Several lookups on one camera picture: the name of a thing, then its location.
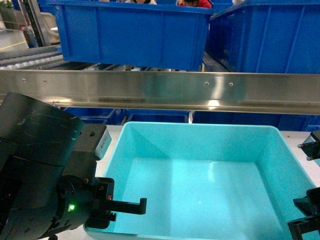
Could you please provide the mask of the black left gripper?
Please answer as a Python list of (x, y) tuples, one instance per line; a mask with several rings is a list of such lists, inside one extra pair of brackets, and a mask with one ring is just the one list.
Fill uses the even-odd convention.
[[(114, 212), (134, 215), (146, 213), (147, 198), (141, 198), (139, 202), (112, 200), (115, 181), (108, 177), (96, 177), (96, 168), (95, 160), (66, 165), (57, 183), (58, 205), (49, 228), (51, 238), (81, 225), (104, 230), (116, 220), (117, 214)], [(99, 207), (103, 201), (107, 210)]]

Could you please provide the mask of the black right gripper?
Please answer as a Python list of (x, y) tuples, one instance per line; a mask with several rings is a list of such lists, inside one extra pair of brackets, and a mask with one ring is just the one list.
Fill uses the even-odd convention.
[[(297, 145), (308, 161), (320, 159), (320, 131), (312, 131), (307, 139)], [(318, 231), (320, 233), (320, 188), (311, 188), (306, 196), (293, 199), (294, 206), (304, 217), (287, 222), (293, 240), (302, 240), (303, 234)]]

